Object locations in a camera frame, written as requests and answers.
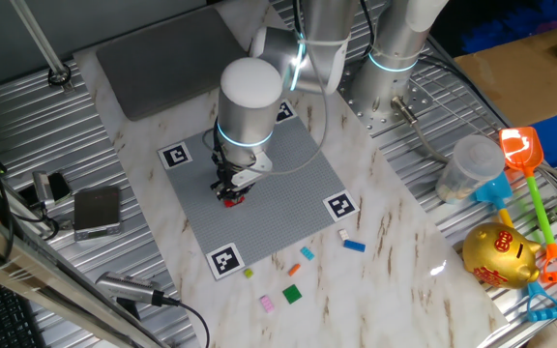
white marble surface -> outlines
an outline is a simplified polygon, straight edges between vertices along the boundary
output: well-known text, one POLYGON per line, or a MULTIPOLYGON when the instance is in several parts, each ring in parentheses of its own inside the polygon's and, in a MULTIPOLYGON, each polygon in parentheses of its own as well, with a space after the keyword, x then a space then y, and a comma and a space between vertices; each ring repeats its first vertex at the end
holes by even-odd
MULTIPOLYGON (((230 1, 217 9, 245 49, 262 23, 283 26, 265 1, 230 1)), ((236 274, 215 281, 156 150, 210 128, 218 90, 130 122, 95 50, 74 58, 182 301, 208 322, 211 347, 476 347, 507 324, 337 94, 323 153, 360 213, 249 265, 252 279, 236 274), (366 244, 366 252, 342 247, 340 228, 366 244), (312 261, 301 254, 303 246, 315 254, 312 261), (290 277, 296 263, 302 268, 290 277), (281 293, 291 284, 303 294, 294 304, 281 293), (263 295, 275 305, 271 314, 259 302, 263 295)), ((321 97, 288 98, 319 141, 321 97)), ((202 326, 192 321, 205 344, 202 326)))

orange toy shovel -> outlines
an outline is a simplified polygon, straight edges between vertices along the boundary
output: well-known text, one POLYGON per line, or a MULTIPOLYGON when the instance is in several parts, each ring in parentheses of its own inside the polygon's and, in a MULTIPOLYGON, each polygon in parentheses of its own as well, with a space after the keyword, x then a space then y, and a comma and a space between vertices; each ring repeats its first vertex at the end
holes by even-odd
POLYGON ((541 142, 537 131, 532 127, 500 130, 500 146, 510 168, 523 171, 530 189, 530 195, 537 211, 537 218, 541 226, 542 234, 547 243, 547 255, 545 265, 542 268, 542 282, 557 282, 557 272, 548 272, 547 265, 557 259, 557 244, 549 226, 549 219, 542 204, 541 194, 537 181, 534 178, 534 169, 538 167, 543 159, 541 142))

plastic cup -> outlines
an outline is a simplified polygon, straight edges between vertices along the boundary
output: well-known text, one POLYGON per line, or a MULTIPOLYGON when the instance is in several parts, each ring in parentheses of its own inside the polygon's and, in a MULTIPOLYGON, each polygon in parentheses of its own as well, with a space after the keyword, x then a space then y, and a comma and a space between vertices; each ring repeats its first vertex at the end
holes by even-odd
POLYGON ((468 135, 454 145, 453 157, 444 168, 435 190, 447 203, 468 197, 504 170, 500 147, 481 135, 468 135))

toy shovel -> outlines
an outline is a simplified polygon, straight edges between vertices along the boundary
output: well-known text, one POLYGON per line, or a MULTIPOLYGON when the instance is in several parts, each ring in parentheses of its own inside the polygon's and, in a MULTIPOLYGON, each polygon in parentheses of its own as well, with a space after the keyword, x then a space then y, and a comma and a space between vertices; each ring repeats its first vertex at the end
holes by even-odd
POLYGON ((549 319, 556 319, 557 318, 557 301, 556 299, 552 298, 551 296, 547 295, 547 293, 542 289, 541 285, 538 282, 528 283, 528 312, 526 313, 528 320, 531 322, 537 322, 540 320, 549 320, 549 319), (530 304, 532 299, 537 296, 545 296, 550 299, 555 306, 553 308, 545 308, 545 309, 537 309, 531 310, 530 304))
POLYGON ((530 189, 541 231, 547 243, 545 264, 542 268, 542 282, 557 282, 557 272, 548 272, 547 266, 557 259, 557 244, 554 240, 549 219, 542 204, 534 169, 542 163, 543 153, 537 131, 532 127, 500 130, 500 146, 510 168, 523 171, 530 189))
POLYGON ((513 221, 511 220, 506 204, 504 204, 504 198, 510 197, 513 197, 513 189, 504 171, 500 173, 497 178, 488 181, 476 190, 476 200, 479 202, 493 203, 498 210, 498 215, 502 222, 509 227, 513 227, 513 221))
MULTIPOLYGON (((509 215, 503 200, 503 198, 509 198, 512 196, 513 189, 511 188, 511 184, 509 184, 509 180, 504 172, 502 172, 497 178, 487 182, 476 191, 476 200, 479 202, 493 203, 498 209, 498 214, 500 215, 502 222, 504 222, 505 225, 514 228, 513 221, 511 220, 511 216, 509 215)), ((545 290, 536 281, 528 283, 528 305, 526 316, 531 322, 557 318, 557 301, 547 295, 545 290), (553 308, 531 310, 530 304, 532 303, 532 299, 539 295, 550 299, 555 306, 553 308)))

cardboard box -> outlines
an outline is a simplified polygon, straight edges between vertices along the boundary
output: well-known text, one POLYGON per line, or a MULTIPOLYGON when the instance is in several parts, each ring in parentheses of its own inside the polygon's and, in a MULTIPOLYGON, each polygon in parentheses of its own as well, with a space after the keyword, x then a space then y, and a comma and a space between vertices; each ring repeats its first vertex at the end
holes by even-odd
POLYGON ((455 60, 515 126, 557 115, 557 29, 455 60))

